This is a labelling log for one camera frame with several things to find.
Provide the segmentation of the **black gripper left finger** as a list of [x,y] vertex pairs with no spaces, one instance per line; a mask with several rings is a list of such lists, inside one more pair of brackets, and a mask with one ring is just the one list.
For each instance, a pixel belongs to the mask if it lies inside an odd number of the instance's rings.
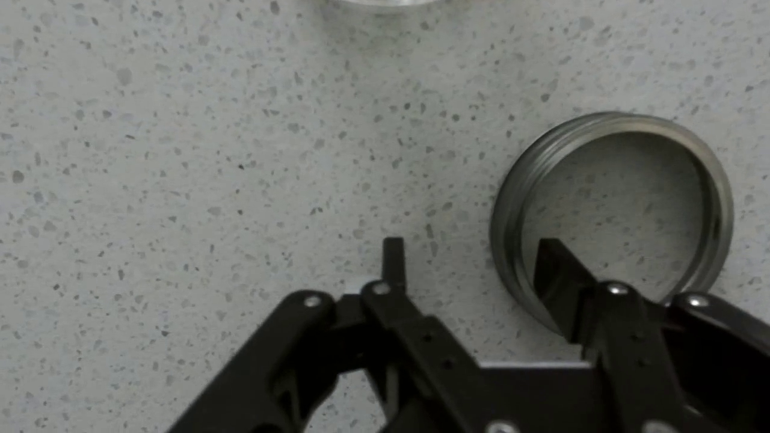
[[383,241],[383,274],[332,298],[303,289],[256,334],[170,433],[303,433],[344,373],[363,370],[383,433],[476,433],[462,385],[472,357],[408,295],[404,241]]

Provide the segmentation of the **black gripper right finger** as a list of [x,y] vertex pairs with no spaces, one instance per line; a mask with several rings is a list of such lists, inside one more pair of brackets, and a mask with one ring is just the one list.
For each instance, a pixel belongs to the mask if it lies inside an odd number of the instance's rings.
[[770,433],[768,322],[711,293],[653,304],[558,239],[538,247],[535,293],[603,373],[621,433]]

